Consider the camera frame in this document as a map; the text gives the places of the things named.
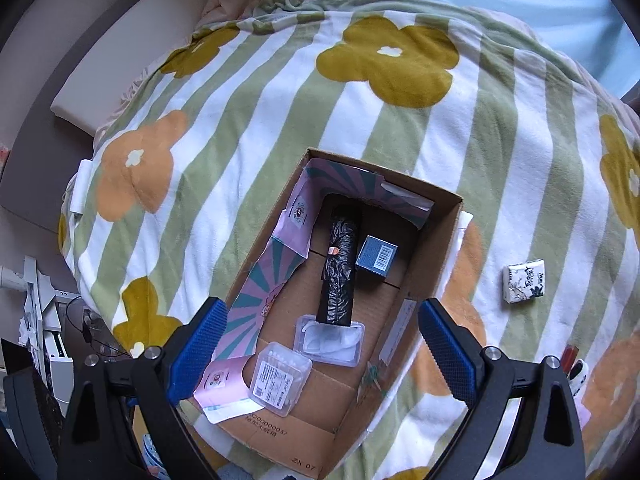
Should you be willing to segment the white floral tissue pack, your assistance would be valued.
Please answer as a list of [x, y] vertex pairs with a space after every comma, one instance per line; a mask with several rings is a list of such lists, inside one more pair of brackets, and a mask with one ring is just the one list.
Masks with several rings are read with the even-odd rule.
[[510, 264], [502, 271], [502, 294], [507, 304], [518, 304], [544, 296], [546, 265], [544, 260]]

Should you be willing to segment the red black lipstick tube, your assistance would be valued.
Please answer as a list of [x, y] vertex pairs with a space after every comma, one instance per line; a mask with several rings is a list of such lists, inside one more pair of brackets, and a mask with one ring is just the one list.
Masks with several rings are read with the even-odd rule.
[[577, 360], [579, 349], [574, 344], [568, 344], [561, 356], [560, 364], [565, 374], [570, 374], [570, 370]]

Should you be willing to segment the clear cotton swab box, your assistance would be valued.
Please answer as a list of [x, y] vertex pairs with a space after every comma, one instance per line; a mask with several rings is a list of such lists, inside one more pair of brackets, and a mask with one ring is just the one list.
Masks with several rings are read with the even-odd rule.
[[250, 398], [271, 413], [286, 417], [297, 404], [311, 370], [311, 359], [270, 342], [257, 356]]

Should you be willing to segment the black garbage bag roll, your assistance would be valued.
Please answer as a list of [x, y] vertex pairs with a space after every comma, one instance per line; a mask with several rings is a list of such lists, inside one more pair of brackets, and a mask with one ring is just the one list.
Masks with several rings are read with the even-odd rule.
[[321, 294], [316, 321], [349, 326], [352, 322], [358, 231], [346, 214], [332, 218], [329, 247], [321, 273]]

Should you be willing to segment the small white blue cube box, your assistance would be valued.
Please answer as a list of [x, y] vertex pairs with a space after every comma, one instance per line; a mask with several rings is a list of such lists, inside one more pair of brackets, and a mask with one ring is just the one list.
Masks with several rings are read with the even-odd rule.
[[396, 256], [397, 246], [367, 235], [358, 252], [356, 267], [386, 278]]

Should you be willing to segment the open cardboard box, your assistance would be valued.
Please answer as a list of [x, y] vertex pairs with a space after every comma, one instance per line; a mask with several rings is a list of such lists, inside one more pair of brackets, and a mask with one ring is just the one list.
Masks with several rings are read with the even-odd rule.
[[196, 428], [322, 479], [378, 423], [454, 258], [459, 195], [308, 150], [231, 289]]

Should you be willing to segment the clear plastic blister case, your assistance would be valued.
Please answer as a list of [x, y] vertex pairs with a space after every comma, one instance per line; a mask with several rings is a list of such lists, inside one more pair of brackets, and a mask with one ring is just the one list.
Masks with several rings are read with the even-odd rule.
[[293, 349], [311, 361], [341, 367], [356, 367], [361, 358], [362, 323], [349, 326], [323, 324], [311, 314], [297, 319]]

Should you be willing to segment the white bed headboard cushion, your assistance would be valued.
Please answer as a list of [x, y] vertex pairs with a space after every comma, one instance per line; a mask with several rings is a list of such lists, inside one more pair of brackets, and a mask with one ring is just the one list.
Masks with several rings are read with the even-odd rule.
[[50, 110], [93, 136], [132, 97], [134, 86], [171, 49], [182, 45], [207, 0], [118, 0], [87, 32], [91, 41]]

